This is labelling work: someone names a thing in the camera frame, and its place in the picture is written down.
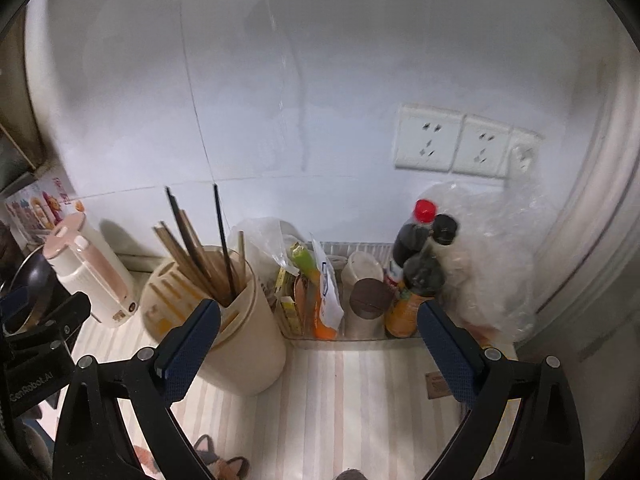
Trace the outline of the striped table mat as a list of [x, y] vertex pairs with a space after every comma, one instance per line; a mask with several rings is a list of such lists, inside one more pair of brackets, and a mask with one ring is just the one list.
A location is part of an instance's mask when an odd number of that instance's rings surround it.
[[432, 400], [436, 366], [416, 340], [363, 351], [288, 349], [281, 377], [258, 396], [201, 378], [172, 408], [189, 440], [209, 434], [225, 458], [250, 461], [253, 479], [420, 479], [462, 421], [451, 396]]

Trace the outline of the clear plastic bag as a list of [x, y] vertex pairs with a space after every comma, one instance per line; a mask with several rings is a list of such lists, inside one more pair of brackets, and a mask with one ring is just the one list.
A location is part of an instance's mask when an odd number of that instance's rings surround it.
[[524, 339], [535, 324], [536, 255], [555, 220], [544, 187], [536, 178], [491, 190], [449, 181], [421, 196], [458, 222], [454, 242], [438, 257], [446, 273], [444, 310], [480, 338]]

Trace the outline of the beige utensil holder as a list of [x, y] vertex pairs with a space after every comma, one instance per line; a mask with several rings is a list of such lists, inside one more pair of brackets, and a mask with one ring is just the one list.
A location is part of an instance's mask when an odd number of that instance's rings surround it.
[[[239, 255], [231, 262], [239, 270]], [[262, 285], [246, 262], [246, 287], [230, 307], [221, 310], [220, 331], [198, 374], [215, 387], [238, 396], [256, 396], [281, 375], [286, 343], [269, 307]], [[140, 312], [146, 331], [160, 342], [182, 324], [205, 292], [193, 285], [166, 259], [151, 274], [141, 293]]]

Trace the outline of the white pink kettle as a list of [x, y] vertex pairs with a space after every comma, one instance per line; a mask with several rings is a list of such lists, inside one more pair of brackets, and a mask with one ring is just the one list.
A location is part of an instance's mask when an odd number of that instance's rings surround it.
[[136, 313], [134, 279], [83, 212], [69, 214], [53, 229], [42, 254], [70, 294], [88, 296], [99, 323], [116, 328]]

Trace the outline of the black-capped bottle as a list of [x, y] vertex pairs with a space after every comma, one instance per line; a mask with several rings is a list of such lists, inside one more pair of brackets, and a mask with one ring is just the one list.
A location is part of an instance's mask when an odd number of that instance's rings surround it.
[[429, 268], [439, 265], [444, 278], [452, 273], [452, 250], [458, 235], [459, 223], [449, 214], [438, 214], [432, 224], [421, 257]]

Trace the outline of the red-capped dark sauce bottle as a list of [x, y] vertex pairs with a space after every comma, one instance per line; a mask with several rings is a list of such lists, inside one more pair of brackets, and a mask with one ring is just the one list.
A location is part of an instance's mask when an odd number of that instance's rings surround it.
[[402, 279], [404, 265], [409, 258], [418, 254], [431, 233], [437, 214], [437, 206], [430, 200], [421, 198], [414, 204], [409, 220], [399, 230], [385, 269], [385, 281], [396, 287]]

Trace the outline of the brown-lidded jar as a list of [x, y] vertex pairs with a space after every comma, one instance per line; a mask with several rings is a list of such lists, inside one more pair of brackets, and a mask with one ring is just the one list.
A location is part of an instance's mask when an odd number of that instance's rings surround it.
[[384, 315], [393, 300], [393, 291], [375, 278], [359, 280], [348, 295], [345, 337], [348, 340], [384, 338]]

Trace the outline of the orange white snack packet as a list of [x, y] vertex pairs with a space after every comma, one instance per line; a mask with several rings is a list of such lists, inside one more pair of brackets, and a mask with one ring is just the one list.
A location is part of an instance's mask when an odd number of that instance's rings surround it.
[[337, 340], [344, 310], [338, 296], [335, 272], [318, 240], [312, 240], [312, 249], [319, 271], [317, 299], [314, 306], [314, 336], [320, 340]]

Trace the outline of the long dark chopstick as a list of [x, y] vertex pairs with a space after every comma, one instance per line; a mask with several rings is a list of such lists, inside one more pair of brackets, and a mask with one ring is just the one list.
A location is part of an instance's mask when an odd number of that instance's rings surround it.
[[214, 183], [214, 200], [216, 207], [216, 215], [217, 215], [217, 224], [218, 224], [218, 232], [220, 236], [220, 244], [222, 249], [222, 255], [224, 256], [224, 267], [226, 268], [229, 290], [231, 300], [235, 300], [236, 297], [236, 288], [235, 281], [233, 277], [233, 270], [231, 264], [231, 258], [229, 256], [228, 245], [226, 240], [226, 232], [224, 232], [224, 220], [222, 220], [222, 209], [219, 197], [219, 190], [217, 183]]

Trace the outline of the orange-labelled sauce bottle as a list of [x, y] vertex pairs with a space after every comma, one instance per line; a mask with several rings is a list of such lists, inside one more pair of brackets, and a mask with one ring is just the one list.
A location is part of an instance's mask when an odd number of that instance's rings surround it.
[[392, 338], [408, 338], [416, 331], [416, 316], [424, 301], [442, 290], [446, 276], [437, 258], [415, 255], [404, 266], [394, 302], [385, 313], [384, 327]]

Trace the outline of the clear plastic storage bin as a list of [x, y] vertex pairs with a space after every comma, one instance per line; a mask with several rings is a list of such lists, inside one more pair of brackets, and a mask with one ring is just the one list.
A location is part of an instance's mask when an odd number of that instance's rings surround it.
[[[384, 271], [386, 264], [390, 261], [393, 245], [390, 243], [339, 242], [321, 242], [320, 245], [333, 266], [338, 296], [340, 296], [341, 306], [344, 310], [337, 340], [320, 340], [314, 336], [314, 306], [317, 299], [317, 286], [304, 271], [297, 270], [295, 274], [292, 274], [285, 268], [279, 271], [271, 295], [273, 314], [282, 335], [293, 341], [299, 348], [378, 348], [386, 339], [385, 328], [383, 339], [348, 340], [345, 337], [348, 295], [354, 285], [364, 278], [375, 278], [387, 284]], [[395, 297], [396, 289], [390, 288]]]

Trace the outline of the white wall socket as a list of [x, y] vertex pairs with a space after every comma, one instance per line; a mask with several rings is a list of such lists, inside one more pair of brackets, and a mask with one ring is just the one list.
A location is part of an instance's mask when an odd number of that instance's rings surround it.
[[466, 116], [452, 164], [454, 174], [495, 178], [498, 176], [511, 128], [492, 120]]
[[437, 107], [401, 105], [394, 166], [398, 169], [448, 172], [462, 128], [463, 115]]

